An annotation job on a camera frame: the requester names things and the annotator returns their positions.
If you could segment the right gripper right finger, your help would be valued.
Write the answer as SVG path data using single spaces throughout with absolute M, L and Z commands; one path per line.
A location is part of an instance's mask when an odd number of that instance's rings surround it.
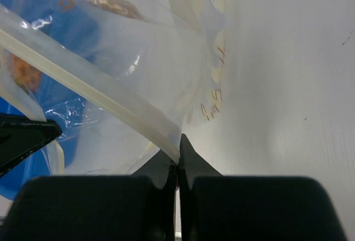
M 183 240 L 346 240 L 324 187 L 300 176 L 222 175 L 180 141 Z

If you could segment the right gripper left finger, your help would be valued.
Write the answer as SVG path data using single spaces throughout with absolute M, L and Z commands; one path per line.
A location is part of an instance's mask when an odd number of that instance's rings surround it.
M 177 166 L 163 152 L 131 175 L 40 177 L 7 215 L 8 240 L 173 240 Z

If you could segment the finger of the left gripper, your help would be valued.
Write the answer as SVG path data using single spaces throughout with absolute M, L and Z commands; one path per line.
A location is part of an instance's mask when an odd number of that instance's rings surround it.
M 13 169 L 62 134 L 57 122 L 1 113 L 1 168 Z

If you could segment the clear zip top bag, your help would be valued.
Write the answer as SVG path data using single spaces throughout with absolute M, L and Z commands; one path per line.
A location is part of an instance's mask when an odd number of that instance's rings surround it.
M 182 125 L 210 121 L 221 108 L 226 0 L 82 1 L 108 14 L 111 63 L 70 64 L 71 53 L 36 52 L 2 28 L 1 48 L 117 119 L 94 153 L 101 172 L 84 174 L 131 173 L 158 151 L 178 162 Z

